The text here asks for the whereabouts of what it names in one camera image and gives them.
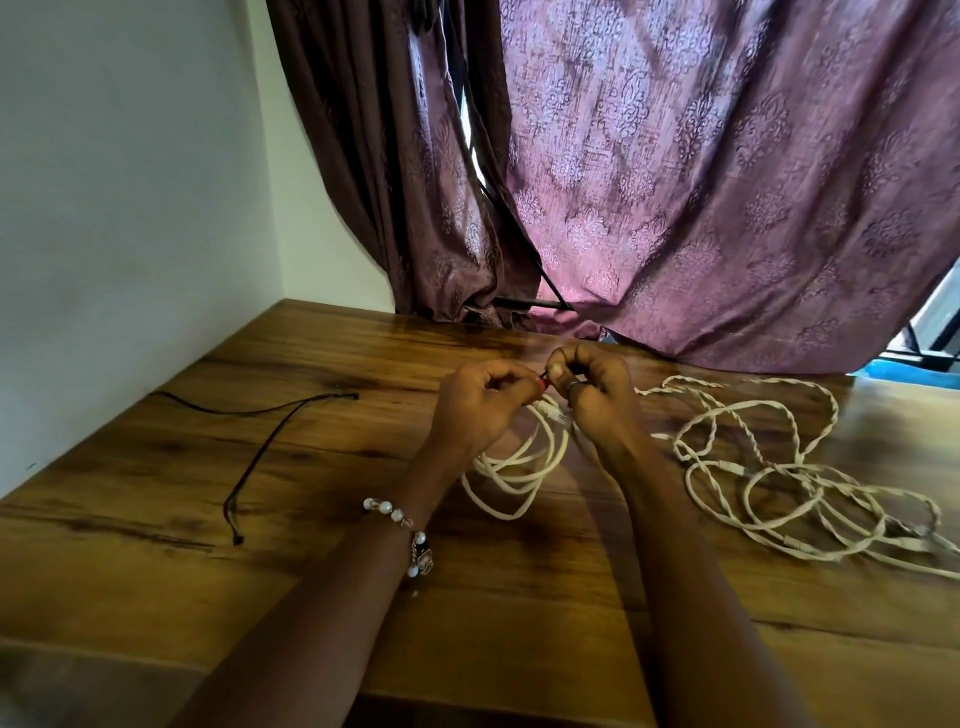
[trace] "bracelet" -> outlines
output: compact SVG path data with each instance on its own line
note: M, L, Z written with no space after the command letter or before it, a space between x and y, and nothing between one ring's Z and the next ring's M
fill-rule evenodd
M363 507L365 511L377 511L384 516L390 516L390 520L400 528L414 530L414 522L404 518L403 511L394 508L388 500L369 497L363 501ZM410 540L410 568L407 569L407 576L414 577L418 574L426 576L431 569L433 569L433 551L426 542L426 534L423 531L414 531L413 538Z

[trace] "twisted white cable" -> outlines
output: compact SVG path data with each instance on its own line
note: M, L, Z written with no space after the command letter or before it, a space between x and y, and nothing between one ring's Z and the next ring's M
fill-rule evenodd
M937 529L941 523L941 511L939 506L927 496L902 488L889 488L881 486L861 485L855 479L827 465L814 465L806 463L806 457L827 437L837 424L839 419L839 408L836 399L828 389L809 381L800 379L790 379L782 377L772 378L751 378L744 379L745 382L753 384L796 384L805 387L811 387L825 395L830 405L830 420L826 427L817 437L811 440L802 448L800 432L797 428L797 421L793 413L782 403L773 400L748 400L737 402L735 404L724 404L708 392L698 389L698 387L725 389L731 385L717 384L716 382L702 381L689 376L670 376L665 379L659 387L644 391L636 390L642 397L653 394L672 394L672 395L692 395L703 405L704 411L687 422L676 435L668 435L659 432L653 437L659 440L669 441L673 447L674 454L682 463L690 463L684 473L684 482L686 491L693 501L704 511L711 514L721 523L738 528L749 538L777 551L788 554L798 559L810 561L832 561L838 562L843 557L855 553L863 553L877 561L901 569L918 571L920 573L934 574L944 576L949 579L960 579L960 572L935 569L920 564L914 564L909 561L903 561L883 553L872 550L876 545L887 545L900 548L914 553L951 553L960 555L960 546L941 536ZM791 439L794 446L793 462L791 463L773 463L768 461L760 452L759 445L756 442L754 433L747 427L746 423L737 414L740 410L751 407L772 407L778 409L786 415L790 422ZM480 455L474 460L476 470L486 477L489 477L503 491L514 495L526 495L519 508L513 514L500 513L489 505L484 503L469 487L467 476L462 476L464 488L473 502L495 518L504 521L518 519L533 502L537 495L537 490L543 480L560 464L566 452L566 446L569 441L569 431L573 427L573 421L567 416L555 400L544 396L543 400L537 401L527 407L539 420L537 429L530 438L510 457L503 460L495 460L486 454ZM746 434L753 449L754 457L761 469L756 472L748 471L744 466L732 463L727 460L704 459L708 457L713 449L713 443L717 433L717 418L720 415L730 415ZM560 445L556 446L556 436L547 420L553 420L559 424L562 429ZM710 432L706 444L699 450L689 445L684 436L699 423L709 421ZM540 430L543 429L547 435L547 447L535 454L527 455L526 451L537 438ZM500 475L499 471L510 465L523 465L533 462L546 453L546 461L543 467L526 475ZM748 478L747 484L741 494L741 502L748 520L743 521L735 515L730 503L724 496L720 488L720 483L713 476L713 469L726 471L742 477ZM716 510L705 503L698 495L694 487L694 473L702 473L706 476L707 485L712 490L720 509ZM779 473L799 484L799 492L805 498L797 508L786 516L774 519L762 519L754 511L750 503L750 494L763 478L771 473ZM521 487L514 487L512 483L522 484ZM874 521L870 528L851 521L840 513L831 503L827 501L827 494L836 492L840 496L848 498L858 508L866 512ZM905 523L899 519L887 514L874 496L885 495L893 497L913 498L922 503L930 514L929 524L926 526L916 526ZM795 519L811 514L820 525L838 541L842 548L834 550L822 550L812 544L801 541L791 536L779 533L778 529L794 521ZM849 529L853 538L848 538L839 532L838 526Z

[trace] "white wall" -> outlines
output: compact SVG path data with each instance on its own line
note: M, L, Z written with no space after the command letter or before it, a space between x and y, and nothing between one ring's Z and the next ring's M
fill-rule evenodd
M341 221L276 52L264 0L247 0L267 139L276 241L287 298L394 312L386 274Z
M0 495L281 297L247 23L6 4Z

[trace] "curtain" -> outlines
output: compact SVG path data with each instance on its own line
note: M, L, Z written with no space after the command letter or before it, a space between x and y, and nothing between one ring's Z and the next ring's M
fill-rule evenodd
M860 368L960 255L958 6L500 0L492 154L577 309L540 328Z
M268 0L268 8L326 191L387 272L397 312L510 326L491 301L533 298L537 257L513 243L509 225L502 230L469 162L437 3Z

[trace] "forearm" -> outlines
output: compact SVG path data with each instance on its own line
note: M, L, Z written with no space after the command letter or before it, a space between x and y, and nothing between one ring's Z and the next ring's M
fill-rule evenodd
M657 448L640 443L606 461L630 509L669 724L810 725Z
M425 530L461 469L453 453L425 447L386 497ZM358 491L358 507L368 495ZM340 725L410 565L411 538L385 516L363 517L217 666L174 724Z

